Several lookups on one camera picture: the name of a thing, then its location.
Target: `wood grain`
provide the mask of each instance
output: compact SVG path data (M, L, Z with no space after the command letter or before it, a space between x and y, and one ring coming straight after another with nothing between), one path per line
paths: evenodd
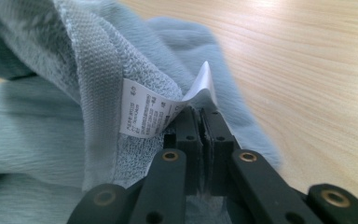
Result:
M247 104L306 192L331 183L358 197L358 1L122 0L148 19L208 26Z

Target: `table surface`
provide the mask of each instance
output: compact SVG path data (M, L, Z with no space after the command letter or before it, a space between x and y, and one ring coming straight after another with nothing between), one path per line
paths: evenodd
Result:
M208 26L288 184L331 183L358 197L358 1L121 2L144 19Z

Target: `towel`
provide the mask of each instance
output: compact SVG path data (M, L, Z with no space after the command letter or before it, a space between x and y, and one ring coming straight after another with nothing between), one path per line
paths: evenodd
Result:
M118 131L123 78L180 100L205 61L217 108L241 147L277 167L276 148L206 27L169 18L142 21L110 0L0 1L0 77L8 80L0 83L0 174L11 174L0 180L0 223L63 223L81 190L102 183L126 188L144 177L165 132L143 139ZM201 95L191 104L209 103ZM29 197L21 185L29 187ZM4 215L16 209L2 206L5 200L26 204L29 212ZM39 213L41 202L42 210L65 206ZM187 220L201 223L207 216Z

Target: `black plastic part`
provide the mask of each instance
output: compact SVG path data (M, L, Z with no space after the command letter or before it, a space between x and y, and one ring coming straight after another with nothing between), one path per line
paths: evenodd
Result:
M176 147L176 134L169 133L164 134L163 148L175 148Z
M120 221L126 190L118 185L102 184L90 190L80 201L68 224L112 224Z
M292 189L295 191L295 193L297 193L298 197L300 197L300 199L304 202L307 203L307 194L297 190L297 189Z
M226 196L229 177L227 162L238 143L220 112L201 110L200 119L204 134L206 191L214 196Z
M255 224L255 219L248 205L241 198L236 184L230 182L226 197L226 208L233 224Z
M202 142L194 109L185 108L176 117L175 146L186 154L186 195L194 195L200 189L200 159Z
M257 152L235 150L230 172L256 223L322 223Z
M121 214L119 215L119 219L117 220L117 223L112 224L127 224L130 221L130 217L132 214L132 210L136 205L136 202L138 201L139 194L141 193L142 186L144 185L145 178L139 180L135 184L133 184L131 187L126 189L126 202L124 205L124 208L121 211Z
M150 166L130 223L184 223L186 154L178 149L160 151Z
M312 186L307 203L325 223L358 223L358 199L345 189L329 184Z

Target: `white label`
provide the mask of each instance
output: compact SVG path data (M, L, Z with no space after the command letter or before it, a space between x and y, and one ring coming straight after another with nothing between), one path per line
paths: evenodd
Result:
M124 78L120 132L140 138L156 136L204 89L209 90L216 104L208 62L202 65L182 101L169 100L137 82Z

